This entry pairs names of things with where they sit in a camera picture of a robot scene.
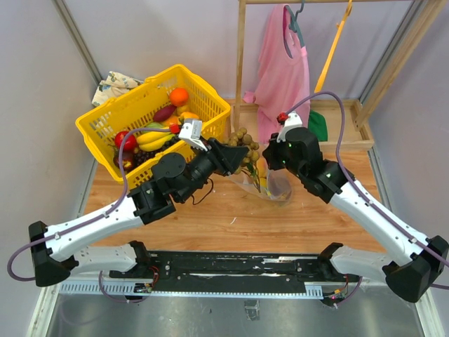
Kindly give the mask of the brown longan bunch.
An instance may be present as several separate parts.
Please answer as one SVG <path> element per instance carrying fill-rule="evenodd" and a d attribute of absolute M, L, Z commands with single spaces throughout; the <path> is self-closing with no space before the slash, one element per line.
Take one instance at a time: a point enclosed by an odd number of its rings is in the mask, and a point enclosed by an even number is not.
<path fill-rule="evenodd" d="M 246 128 L 240 128 L 230 133 L 224 139 L 224 144 L 231 147 L 244 147 L 248 150 L 232 177 L 244 185 L 252 185 L 256 192 L 261 193 L 260 170 L 257 166 L 260 159 L 259 143 L 254 141 Z"/>

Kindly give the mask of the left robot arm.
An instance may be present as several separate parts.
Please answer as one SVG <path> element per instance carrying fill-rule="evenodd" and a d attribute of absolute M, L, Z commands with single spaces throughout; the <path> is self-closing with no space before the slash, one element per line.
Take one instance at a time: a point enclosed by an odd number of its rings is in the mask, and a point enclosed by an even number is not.
<path fill-rule="evenodd" d="M 185 203 L 212 174 L 233 174 L 249 151 L 245 146 L 223 145 L 214 138 L 203 144 L 206 148 L 194 150 L 191 161 L 177 152 L 163 155 L 151 168 L 149 180 L 110 206 L 59 225 L 42 221 L 29 225 L 35 284 L 52 286 L 80 272 L 87 266 L 81 251 L 89 244 L 174 213 L 175 204 Z"/>

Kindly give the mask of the clear zip top bag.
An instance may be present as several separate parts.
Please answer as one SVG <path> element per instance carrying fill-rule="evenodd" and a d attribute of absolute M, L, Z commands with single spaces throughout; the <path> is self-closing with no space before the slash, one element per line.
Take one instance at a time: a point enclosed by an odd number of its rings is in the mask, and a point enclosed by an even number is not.
<path fill-rule="evenodd" d="M 287 204 L 292 197 L 293 188 L 286 174 L 269 170 L 262 157 L 255 164 L 241 168 L 229 179 L 247 193 L 266 201 Z"/>

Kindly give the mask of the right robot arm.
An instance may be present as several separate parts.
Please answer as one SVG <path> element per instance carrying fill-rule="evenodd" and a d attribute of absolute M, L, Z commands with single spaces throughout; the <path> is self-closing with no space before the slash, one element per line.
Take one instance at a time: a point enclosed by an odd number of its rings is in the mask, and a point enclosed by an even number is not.
<path fill-rule="evenodd" d="M 386 251 L 373 253 L 332 243 L 319 255 L 323 279 L 333 281 L 341 274 L 373 279 L 416 303 L 442 273 L 448 242 L 417 231 L 372 198 L 338 162 L 323 158 L 316 136 L 307 128 L 272 134 L 262 155 L 269 169 L 287 169 L 309 193 L 346 213 Z"/>

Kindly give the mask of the peach coloured fruit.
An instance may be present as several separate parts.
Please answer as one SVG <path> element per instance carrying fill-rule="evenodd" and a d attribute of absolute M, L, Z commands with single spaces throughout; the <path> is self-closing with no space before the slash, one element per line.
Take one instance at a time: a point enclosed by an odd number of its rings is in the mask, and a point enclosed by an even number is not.
<path fill-rule="evenodd" d="M 265 160 L 259 159 L 257 161 L 257 170 L 260 178 L 267 178 L 268 168 Z"/>

